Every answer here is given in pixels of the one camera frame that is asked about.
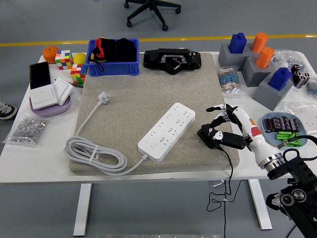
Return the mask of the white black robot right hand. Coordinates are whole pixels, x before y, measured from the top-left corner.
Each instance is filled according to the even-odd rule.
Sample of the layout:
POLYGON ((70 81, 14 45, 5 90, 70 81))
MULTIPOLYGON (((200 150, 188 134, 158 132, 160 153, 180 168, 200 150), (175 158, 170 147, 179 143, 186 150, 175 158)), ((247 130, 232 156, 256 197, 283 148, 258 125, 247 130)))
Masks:
POLYGON ((219 104, 206 109, 207 112, 215 110, 221 110, 221 113, 210 124, 205 124, 203 129, 203 133, 208 139, 237 149, 248 147, 254 153, 256 163, 261 169, 271 171, 285 163, 279 149, 265 141, 260 129, 242 108, 219 104), (242 135, 228 134, 215 129, 225 122, 238 125, 242 135))

